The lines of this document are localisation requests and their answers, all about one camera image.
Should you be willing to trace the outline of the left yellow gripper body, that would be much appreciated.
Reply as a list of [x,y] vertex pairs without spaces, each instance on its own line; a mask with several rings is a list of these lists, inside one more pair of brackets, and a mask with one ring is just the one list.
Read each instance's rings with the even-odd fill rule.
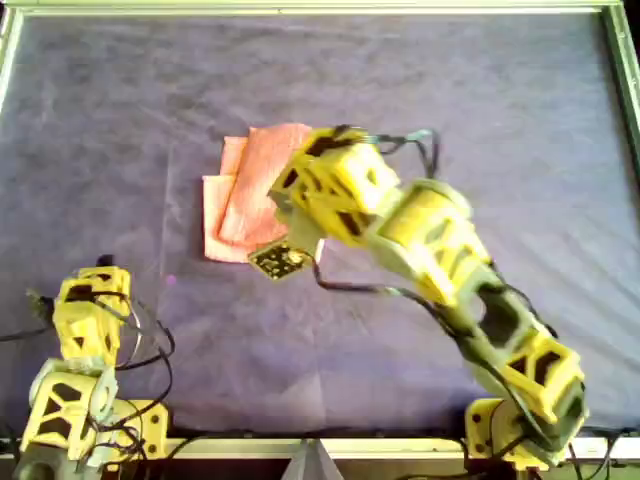
[[131,275],[120,267],[81,268],[62,281],[54,303],[54,325],[118,329],[130,315]]

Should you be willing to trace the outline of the right yellow gripper body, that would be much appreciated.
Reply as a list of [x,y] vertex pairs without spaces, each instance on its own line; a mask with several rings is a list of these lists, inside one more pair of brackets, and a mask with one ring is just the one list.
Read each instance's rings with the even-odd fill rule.
[[269,191],[290,237],[316,228],[321,238],[363,244],[371,215],[368,140],[362,128],[319,128],[292,153]]

